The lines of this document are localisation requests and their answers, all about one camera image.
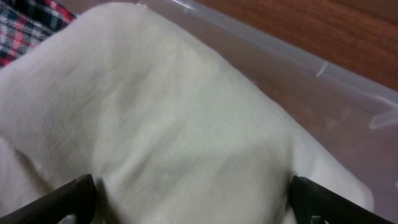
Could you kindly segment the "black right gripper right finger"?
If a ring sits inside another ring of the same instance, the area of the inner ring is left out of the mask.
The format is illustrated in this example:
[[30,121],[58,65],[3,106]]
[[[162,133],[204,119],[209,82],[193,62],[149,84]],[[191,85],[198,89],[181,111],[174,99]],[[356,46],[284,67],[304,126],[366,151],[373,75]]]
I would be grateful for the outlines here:
[[293,176],[289,203],[298,224],[393,224],[305,177]]

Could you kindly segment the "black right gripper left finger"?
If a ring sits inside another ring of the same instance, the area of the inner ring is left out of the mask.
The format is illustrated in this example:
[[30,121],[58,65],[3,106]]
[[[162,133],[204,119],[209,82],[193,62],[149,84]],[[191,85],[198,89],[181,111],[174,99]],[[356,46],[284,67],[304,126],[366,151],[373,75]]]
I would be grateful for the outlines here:
[[58,223],[69,215],[75,216],[77,224],[90,224],[95,205],[95,183],[92,175],[85,174],[1,217],[1,224]]

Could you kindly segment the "cream cloth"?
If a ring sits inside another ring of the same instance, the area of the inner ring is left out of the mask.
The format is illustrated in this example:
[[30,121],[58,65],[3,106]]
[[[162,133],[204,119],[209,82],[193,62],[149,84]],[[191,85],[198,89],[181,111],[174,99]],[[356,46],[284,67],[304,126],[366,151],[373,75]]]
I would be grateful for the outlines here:
[[1,70],[1,214],[83,174],[106,223],[291,221],[293,175],[373,209],[223,57],[131,3],[92,8]]

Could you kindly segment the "plaid flannel cloth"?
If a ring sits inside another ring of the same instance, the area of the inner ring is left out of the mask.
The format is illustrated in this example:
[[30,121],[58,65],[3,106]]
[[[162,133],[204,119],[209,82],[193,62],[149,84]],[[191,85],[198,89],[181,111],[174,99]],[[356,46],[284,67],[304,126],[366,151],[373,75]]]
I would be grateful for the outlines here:
[[75,19],[76,15],[54,0],[1,0],[1,67]]

